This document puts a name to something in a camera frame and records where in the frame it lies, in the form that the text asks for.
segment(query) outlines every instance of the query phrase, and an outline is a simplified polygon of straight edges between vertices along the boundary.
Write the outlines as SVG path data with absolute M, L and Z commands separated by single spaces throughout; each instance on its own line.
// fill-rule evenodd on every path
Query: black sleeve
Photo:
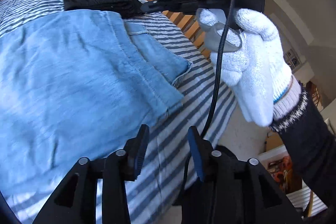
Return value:
M 308 93 L 302 88 L 297 106 L 273 122 L 298 172 L 327 205 L 336 204 L 336 141 Z

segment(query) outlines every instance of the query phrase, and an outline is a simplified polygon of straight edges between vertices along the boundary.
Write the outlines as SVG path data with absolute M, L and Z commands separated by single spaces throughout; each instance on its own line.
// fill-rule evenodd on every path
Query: white wall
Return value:
M 292 45 L 290 44 L 290 42 L 284 36 L 284 34 L 281 32 L 280 29 L 279 29 L 279 36 L 280 36 L 280 40 L 281 40 L 282 50 L 283 50 L 283 53 L 285 54 L 286 52 L 288 52 L 292 48 Z
M 314 72 L 311 69 L 310 64 L 305 62 L 302 67 L 300 67 L 294 73 L 294 76 L 297 80 L 301 81 L 303 84 L 306 84 L 314 77 Z
M 321 111 L 321 115 L 324 119 L 329 118 L 332 126 L 336 127 L 336 99 Z
M 265 14 L 314 72 L 314 82 L 336 98 L 336 0 L 266 0 Z

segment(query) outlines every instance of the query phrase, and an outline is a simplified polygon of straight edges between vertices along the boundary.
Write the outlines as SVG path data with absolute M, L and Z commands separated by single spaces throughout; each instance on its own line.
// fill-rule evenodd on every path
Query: black clamp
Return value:
M 135 138 L 107 158 L 80 158 L 63 178 L 33 224 L 95 224 L 97 181 L 103 179 L 103 224 L 130 224 L 124 181 L 135 181 L 141 172 L 149 128 L 141 125 Z
M 207 207 L 204 211 L 194 210 L 195 214 L 200 212 L 201 223 L 303 223 L 257 159 L 240 161 L 214 150 L 209 141 L 200 137 L 195 126 L 189 128 L 188 139 L 197 176 L 202 182 L 201 190 L 198 189 L 201 195 L 195 195 L 197 198 L 192 202 L 194 207 L 197 203 Z

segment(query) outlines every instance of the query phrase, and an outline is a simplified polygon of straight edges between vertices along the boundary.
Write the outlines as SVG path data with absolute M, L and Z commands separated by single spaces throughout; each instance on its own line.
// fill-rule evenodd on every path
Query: mattress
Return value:
M 61 11 L 63 0 L 1 0 L 0 36 L 26 22 Z M 142 172 L 135 182 L 125 184 L 131 222 L 154 223 L 177 197 L 183 179 L 184 161 L 189 152 L 187 131 L 191 125 L 195 125 L 199 132 L 202 131 L 211 104 L 215 75 L 209 61 L 162 13 L 147 14 L 126 21 L 143 25 L 164 47 L 193 63 L 193 68 L 178 88 L 184 95 L 183 107 L 163 123 L 150 129 L 150 142 Z M 216 146 L 224 133 L 235 106 L 233 93 L 226 84 L 221 83 L 214 118 L 205 136 L 213 146 Z M 191 160 L 186 186 L 191 185 L 195 179 Z M 32 191 L 5 198 L 23 224 L 32 223 L 57 184 L 58 181 L 55 181 L 43 192 Z M 97 223 L 101 223 L 101 190 L 100 181 L 97 189 Z

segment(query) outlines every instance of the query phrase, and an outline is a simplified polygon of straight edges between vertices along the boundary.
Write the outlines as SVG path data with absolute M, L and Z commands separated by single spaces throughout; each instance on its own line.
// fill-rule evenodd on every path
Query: glove cuff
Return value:
M 286 92 L 291 82 L 292 70 L 283 62 L 280 71 L 273 74 L 273 102 L 276 103 Z
M 288 87 L 287 93 L 276 103 L 273 108 L 273 119 L 280 120 L 290 113 L 297 105 L 300 99 L 301 86 L 295 77 L 292 77 L 292 84 Z

